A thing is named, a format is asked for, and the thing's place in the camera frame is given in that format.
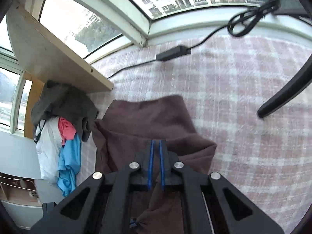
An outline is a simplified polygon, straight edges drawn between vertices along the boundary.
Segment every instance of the wooden board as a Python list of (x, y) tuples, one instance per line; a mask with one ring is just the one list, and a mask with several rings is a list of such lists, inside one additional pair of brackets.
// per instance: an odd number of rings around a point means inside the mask
[(7, 195), (9, 194), (8, 190), (7, 190), (7, 186), (2, 185), (2, 183), (0, 183), (0, 200), (4, 200), (7, 201)]
[(43, 83), (47, 80), (69, 83), (85, 93), (113, 89), (113, 83), (17, 2), (7, 12), (7, 29), (13, 52), (21, 67)]
[(25, 125), (24, 125), (24, 136), (30, 139), (33, 139), (33, 124), (31, 119), (32, 108), (35, 103), (39, 100), (44, 83), (41, 82), (38, 78), (30, 73), (24, 73), (24, 77), (26, 80), (32, 81), (32, 87), (30, 88), (27, 105), (26, 105), (26, 114), (25, 114)]
[(7, 199), (1, 198), (1, 200), (26, 206), (42, 206), (42, 204), (38, 202), (36, 197), (29, 196), (29, 190), (8, 186), (6, 184), (2, 184), (2, 186), (7, 189), (8, 194), (6, 196)]

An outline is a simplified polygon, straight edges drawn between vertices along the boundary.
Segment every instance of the white wall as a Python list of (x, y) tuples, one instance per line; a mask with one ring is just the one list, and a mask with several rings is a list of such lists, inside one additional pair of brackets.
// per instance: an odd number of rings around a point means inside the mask
[(41, 179), (34, 141), (0, 131), (0, 172)]

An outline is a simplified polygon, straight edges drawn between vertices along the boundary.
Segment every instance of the red cloth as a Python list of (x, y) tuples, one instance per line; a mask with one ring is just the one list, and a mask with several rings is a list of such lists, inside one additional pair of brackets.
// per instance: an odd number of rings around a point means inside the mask
[(58, 128), (60, 130), (60, 135), (62, 137), (62, 145), (65, 145), (65, 140), (73, 140), (76, 134), (76, 129), (73, 124), (71, 124), (68, 120), (60, 117)]

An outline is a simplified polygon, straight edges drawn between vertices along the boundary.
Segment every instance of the brown cloth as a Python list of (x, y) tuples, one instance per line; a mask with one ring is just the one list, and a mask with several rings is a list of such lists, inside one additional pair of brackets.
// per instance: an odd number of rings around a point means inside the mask
[[(216, 144), (200, 137), (193, 126), (181, 96), (168, 96), (145, 102), (114, 100), (103, 119), (92, 129), (96, 171), (104, 174), (122, 169), (136, 152), (146, 149), (150, 139), (166, 139), (169, 151), (197, 172), (208, 173)], [(134, 192), (131, 217), (137, 218), (138, 233), (183, 233), (181, 201), (177, 193), (162, 192), (156, 180), (159, 151), (155, 151), (153, 189)]]

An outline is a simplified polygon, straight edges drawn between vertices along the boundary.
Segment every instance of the pink checkered rug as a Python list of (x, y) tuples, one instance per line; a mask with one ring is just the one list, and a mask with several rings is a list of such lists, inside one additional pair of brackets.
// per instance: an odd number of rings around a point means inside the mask
[[(200, 40), (126, 49), (93, 66), (109, 76), (177, 44)], [(114, 99), (182, 95), (198, 133), (218, 144), (211, 171), (224, 175), (288, 234), (312, 202), (312, 87), (263, 120), (256, 112), (311, 53), (284, 40), (215, 36), (189, 56), (125, 70), (111, 79), (111, 92), (90, 98), (102, 118)], [(94, 172), (95, 155), (90, 136), (82, 146), (78, 184)]]

